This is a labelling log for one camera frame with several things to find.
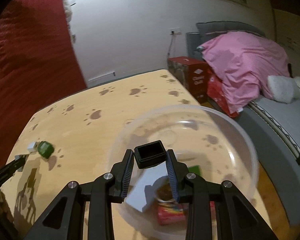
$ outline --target power socket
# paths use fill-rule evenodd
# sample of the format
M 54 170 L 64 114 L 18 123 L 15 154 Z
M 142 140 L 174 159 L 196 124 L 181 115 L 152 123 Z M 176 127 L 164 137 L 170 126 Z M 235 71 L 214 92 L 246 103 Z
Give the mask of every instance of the power socket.
M 181 29 L 180 28 L 171 28 L 169 29 L 169 34 L 181 34 Z

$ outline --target wooden floor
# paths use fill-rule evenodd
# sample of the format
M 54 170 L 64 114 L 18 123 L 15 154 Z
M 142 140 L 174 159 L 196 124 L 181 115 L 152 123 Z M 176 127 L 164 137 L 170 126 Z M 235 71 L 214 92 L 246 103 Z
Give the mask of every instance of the wooden floor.
M 213 108 L 213 106 L 208 102 L 201 105 Z M 300 225 L 293 227 L 289 226 L 286 212 L 277 191 L 261 164 L 259 164 L 258 191 L 266 206 L 272 230 L 277 238 L 279 240 L 295 240 L 300 233 Z

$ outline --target power cord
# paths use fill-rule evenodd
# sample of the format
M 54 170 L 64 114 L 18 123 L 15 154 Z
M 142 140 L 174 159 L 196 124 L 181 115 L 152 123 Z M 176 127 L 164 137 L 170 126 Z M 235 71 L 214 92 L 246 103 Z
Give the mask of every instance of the power cord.
M 169 49 L 168 49 L 168 53 L 167 53 L 167 58 L 170 57 L 170 52 L 171 52 L 172 44 L 173 44 L 174 39 L 175 39 L 174 31 L 171 31 L 170 35 L 171 35 L 171 41 L 170 41 L 170 45 L 169 45 Z

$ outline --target yellow tabletop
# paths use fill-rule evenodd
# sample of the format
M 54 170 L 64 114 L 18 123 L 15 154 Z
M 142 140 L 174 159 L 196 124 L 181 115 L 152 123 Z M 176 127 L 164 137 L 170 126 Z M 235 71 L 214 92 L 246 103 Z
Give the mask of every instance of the yellow tabletop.
M 55 152 L 48 160 L 31 154 L 23 172 L 2 186 L 20 236 L 69 181 L 82 184 L 107 172 L 107 153 L 125 125 L 148 111 L 176 104 L 198 105 L 167 70 L 157 70 L 82 91 L 34 114 L 7 162 L 26 154 L 33 141 L 48 141 Z M 257 191 L 253 202 L 270 225 Z M 114 205 L 113 222 L 116 239 L 146 238 L 121 218 Z

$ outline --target red cardboard box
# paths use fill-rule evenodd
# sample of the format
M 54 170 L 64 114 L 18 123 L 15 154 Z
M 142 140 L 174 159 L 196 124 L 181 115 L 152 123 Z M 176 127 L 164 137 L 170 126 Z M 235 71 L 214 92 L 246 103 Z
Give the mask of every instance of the red cardboard box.
M 168 70 L 199 102 L 207 101 L 208 63 L 189 57 L 168 58 Z

